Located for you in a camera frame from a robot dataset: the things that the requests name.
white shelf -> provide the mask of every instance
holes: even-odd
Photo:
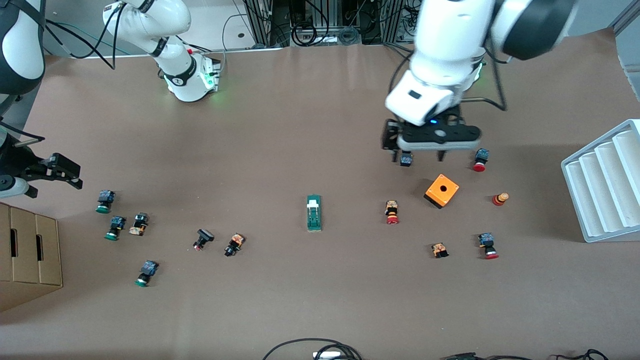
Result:
[[[587,233],[589,236],[600,236],[604,234],[605,231],[598,218],[598,211],[589,193],[589,186],[587,186],[587,180],[584,178],[580,162],[576,161],[575,163],[567,165],[567,170],[571,179],[569,187],[571,188],[572,194],[576,196],[575,201],[578,207],[582,210],[579,212],[579,216],[585,224]]]
[[[587,242],[640,240],[639,126],[624,121],[562,162]]]
[[[630,184],[627,171],[622,165],[620,154],[613,142],[596,147],[596,155],[604,173],[607,187],[618,213],[623,214],[621,221],[624,227],[640,225],[640,205]]]

slot in cardboard box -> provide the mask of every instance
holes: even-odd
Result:
[[[0,203],[0,312],[60,288],[56,219]]]

orange switch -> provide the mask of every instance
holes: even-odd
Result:
[[[436,208],[442,209],[451,201],[451,198],[458,191],[458,188],[460,187],[456,183],[440,174],[424,193],[424,198],[434,204]]]

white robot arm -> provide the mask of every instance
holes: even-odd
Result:
[[[478,128],[444,123],[449,115],[460,122],[458,105],[477,76],[487,39],[507,55],[534,58],[560,42],[576,9],[576,0],[423,0],[410,68],[385,101],[404,120],[393,124],[398,147],[476,147]]]
[[[191,26],[182,0],[119,1],[104,8],[102,19],[110,33],[154,58],[178,99],[193,102],[217,91],[220,61],[191,54],[176,37]]]
[[[0,115],[44,75],[44,0],[0,0]]]
[[[44,6],[44,0],[0,0],[0,122],[15,98],[33,90],[44,75]],[[34,139],[20,142],[0,131],[0,199],[22,194],[36,197],[38,189],[28,181],[38,179],[65,181],[81,189],[80,166],[58,153],[36,156],[28,145],[44,138],[29,136]]]

brown tabletop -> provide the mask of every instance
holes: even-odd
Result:
[[[7,359],[261,359],[293,338],[334,338],[372,360],[475,351],[546,359],[595,347],[640,356],[640,243],[584,243],[560,161],[639,116],[611,30],[501,67],[509,111],[464,104],[472,152],[401,168],[380,149],[384,47],[228,54],[220,92],[181,103],[151,58],[51,60],[26,131],[82,166],[84,189],[35,182],[8,203],[60,221],[64,288],[0,315]],[[496,99],[489,68],[469,92]],[[460,190],[422,198],[443,173]],[[100,190],[113,212],[94,211]],[[508,192],[503,207],[490,197]],[[306,196],[323,197],[308,233]],[[383,215],[399,203],[397,225]],[[111,215],[144,211],[144,237],[103,239]],[[216,239],[195,252],[199,228]],[[224,248],[246,237],[235,257]],[[492,232],[496,260],[477,234]],[[435,259],[444,242],[450,256]],[[160,263],[150,287],[134,281]],[[321,344],[273,359],[310,359]]]

